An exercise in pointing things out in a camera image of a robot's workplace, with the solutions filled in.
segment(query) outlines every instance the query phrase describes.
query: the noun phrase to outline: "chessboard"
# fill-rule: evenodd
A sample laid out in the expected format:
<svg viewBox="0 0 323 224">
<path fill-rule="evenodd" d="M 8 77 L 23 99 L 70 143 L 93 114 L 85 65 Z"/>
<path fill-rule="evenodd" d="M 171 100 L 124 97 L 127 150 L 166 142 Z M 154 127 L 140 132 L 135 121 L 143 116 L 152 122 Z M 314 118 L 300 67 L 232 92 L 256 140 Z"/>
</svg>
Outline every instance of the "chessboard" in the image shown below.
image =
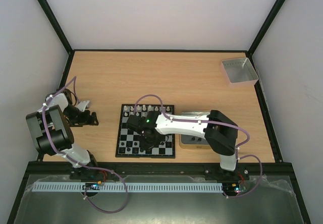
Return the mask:
<svg viewBox="0 0 323 224">
<path fill-rule="evenodd" d="M 174 114 L 173 105 L 164 105 L 165 111 L 168 114 Z M 136 115 L 145 117 L 151 110 L 161 111 L 160 105 L 139 104 L 136 109 Z M 117 140 L 116 157 L 162 157 L 175 158 L 175 135 L 169 134 L 165 136 L 165 140 L 160 142 L 158 147 L 144 151 L 140 148 L 139 134 L 126 128 L 126 122 L 129 115 L 134 114 L 134 104 L 123 104 L 121 106 L 119 133 Z"/>
</svg>

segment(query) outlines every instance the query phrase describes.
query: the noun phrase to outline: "wall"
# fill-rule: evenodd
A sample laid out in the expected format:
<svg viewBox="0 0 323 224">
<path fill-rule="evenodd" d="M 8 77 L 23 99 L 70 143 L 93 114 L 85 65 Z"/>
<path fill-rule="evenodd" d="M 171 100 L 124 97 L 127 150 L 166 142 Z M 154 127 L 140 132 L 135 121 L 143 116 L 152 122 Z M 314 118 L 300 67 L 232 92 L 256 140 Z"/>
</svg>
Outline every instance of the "wall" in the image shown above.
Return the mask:
<svg viewBox="0 0 323 224">
<path fill-rule="evenodd" d="M 28 161 L 36 159 L 27 114 L 59 85 L 67 53 L 37 0 L 0 0 L 0 223 Z"/>
<path fill-rule="evenodd" d="M 48 0 L 74 49 L 248 50 L 275 0 Z"/>
<path fill-rule="evenodd" d="M 313 223 L 323 206 L 323 0 L 286 0 L 254 60 L 284 161 Z"/>
</svg>

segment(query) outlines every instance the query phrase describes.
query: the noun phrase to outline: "tabletop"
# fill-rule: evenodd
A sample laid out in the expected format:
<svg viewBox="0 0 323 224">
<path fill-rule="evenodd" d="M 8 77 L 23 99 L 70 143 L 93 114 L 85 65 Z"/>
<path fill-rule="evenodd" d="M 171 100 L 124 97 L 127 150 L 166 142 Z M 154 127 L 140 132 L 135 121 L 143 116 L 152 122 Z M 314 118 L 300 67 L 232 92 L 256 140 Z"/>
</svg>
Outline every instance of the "tabletop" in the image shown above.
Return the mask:
<svg viewBox="0 0 323 224">
<path fill-rule="evenodd" d="M 175 158 L 115 157 L 122 104 L 133 104 L 146 94 L 156 94 L 164 104 L 182 111 L 217 109 L 247 130 L 250 141 L 239 156 L 255 154 L 262 162 L 275 162 L 253 86 L 228 88 L 220 71 L 222 60 L 245 57 L 240 52 L 124 52 L 76 51 L 68 81 L 74 76 L 80 100 L 91 100 L 99 126 L 72 128 L 75 142 L 105 162 L 220 162 L 210 149 L 184 149 L 176 135 Z M 145 98 L 142 104 L 157 104 Z M 239 132 L 237 143 L 245 140 Z M 48 156 L 44 161 L 64 161 Z M 241 162 L 257 162 L 245 158 Z"/>
</svg>

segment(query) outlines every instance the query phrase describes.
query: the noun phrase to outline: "black frame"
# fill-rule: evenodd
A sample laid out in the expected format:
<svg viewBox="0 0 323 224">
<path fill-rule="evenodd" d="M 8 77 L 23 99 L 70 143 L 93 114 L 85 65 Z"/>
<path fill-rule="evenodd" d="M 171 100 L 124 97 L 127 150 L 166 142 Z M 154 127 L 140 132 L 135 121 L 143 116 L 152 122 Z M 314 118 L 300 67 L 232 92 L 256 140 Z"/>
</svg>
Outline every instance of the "black frame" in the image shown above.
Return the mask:
<svg viewBox="0 0 323 224">
<path fill-rule="evenodd" d="M 57 33 L 60 41 L 62 42 L 64 48 L 68 53 L 68 59 L 64 69 L 64 73 L 60 82 L 60 87 L 63 87 L 66 84 L 66 80 L 69 74 L 69 70 L 73 61 L 73 57 L 76 51 L 141 51 L 141 52 L 244 52 L 246 56 L 250 59 L 252 65 L 255 68 L 252 56 L 259 46 L 261 40 L 278 14 L 280 8 L 283 6 L 285 0 L 276 0 L 271 11 L 269 12 L 266 20 L 264 21 L 260 31 L 258 32 L 255 40 L 253 41 L 250 49 L 246 50 L 144 50 L 144 49 L 72 49 L 62 28 L 60 27 L 53 11 L 51 10 L 48 2 L 46 0 L 38 0 L 40 6 L 44 10 L 48 20 L 53 26 L 55 32 Z M 257 94 L 259 106 L 261 109 L 262 117 L 265 123 L 267 130 L 268 138 L 272 147 L 273 155 L 275 158 L 275 163 L 263 163 L 263 173 L 268 176 L 289 176 L 291 183 L 296 194 L 296 198 L 300 207 L 300 211 L 305 223 L 310 223 L 310 219 L 298 186 L 298 182 L 294 173 L 294 169 L 291 163 L 283 162 L 281 151 L 276 139 L 275 131 L 271 122 L 270 115 L 268 113 L 268 108 L 264 99 L 262 88 L 259 82 L 254 86 L 255 92 Z M 39 155 L 37 161 L 31 161 L 28 163 L 25 175 L 21 182 L 14 206 L 12 208 L 8 223 L 13 223 L 18 208 L 20 205 L 21 198 L 23 196 L 25 187 L 29 175 L 40 174 L 40 175 L 68 175 L 70 174 L 69 168 L 70 164 L 67 162 L 43 162 L 43 156 Z M 99 162 L 101 167 L 105 167 L 115 172 L 123 175 L 122 172 L 125 172 L 124 175 L 188 175 L 188 176 L 206 176 L 205 171 L 211 168 L 218 169 L 220 167 L 219 163 L 127 163 L 127 162 Z M 240 163 L 248 169 L 249 175 L 258 175 L 259 173 L 259 164 L 257 163 Z"/>
</svg>

